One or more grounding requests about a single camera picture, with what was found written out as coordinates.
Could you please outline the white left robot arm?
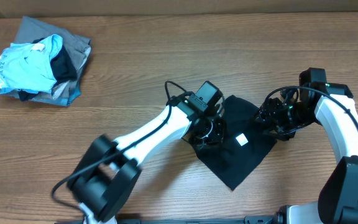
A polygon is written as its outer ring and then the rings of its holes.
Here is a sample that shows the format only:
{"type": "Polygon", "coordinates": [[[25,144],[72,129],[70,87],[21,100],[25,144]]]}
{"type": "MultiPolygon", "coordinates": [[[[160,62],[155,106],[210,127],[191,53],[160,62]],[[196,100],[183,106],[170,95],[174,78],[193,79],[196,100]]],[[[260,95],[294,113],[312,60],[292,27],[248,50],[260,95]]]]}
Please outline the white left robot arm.
{"type": "Polygon", "coordinates": [[[104,134],[96,138],[67,182],[84,214],[83,223],[115,223],[143,164],[188,133],[200,140],[209,137],[223,106],[223,96],[186,92],[170,97],[164,110],[139,129],[114,140],[104,134]]]}

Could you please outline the black t-shirt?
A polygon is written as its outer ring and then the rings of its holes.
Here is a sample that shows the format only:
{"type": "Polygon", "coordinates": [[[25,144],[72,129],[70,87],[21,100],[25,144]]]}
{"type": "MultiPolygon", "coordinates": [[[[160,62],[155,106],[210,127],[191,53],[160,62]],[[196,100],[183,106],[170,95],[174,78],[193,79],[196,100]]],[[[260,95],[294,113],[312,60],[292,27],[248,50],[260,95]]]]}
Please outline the black t-shirt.
{"type": "Polygon", "coordinates": [[[210,134],[202,139],[191,133],[188,138],[198,159],[231,190],[244,181],[277,143],[251,121],[257,111],[256,105],[231,95],[224,101],[223,117],[208,128],[210,134]]]}

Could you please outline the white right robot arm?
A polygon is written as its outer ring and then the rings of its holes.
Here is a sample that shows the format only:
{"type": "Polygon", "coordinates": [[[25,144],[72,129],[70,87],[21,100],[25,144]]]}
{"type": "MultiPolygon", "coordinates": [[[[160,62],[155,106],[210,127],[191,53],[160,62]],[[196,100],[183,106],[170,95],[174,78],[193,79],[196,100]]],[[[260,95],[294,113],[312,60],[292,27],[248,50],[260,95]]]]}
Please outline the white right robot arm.
{"type": "Polygon", "coordinates": [[[306,82],[268,94],[252,121],[264,134],[281,141],[312,124],[320,124],[331,143],[336,168],[318,201],[287,205],[272,223],[358,223],[358,114],[353,94],[344,84],[306,82]]]}

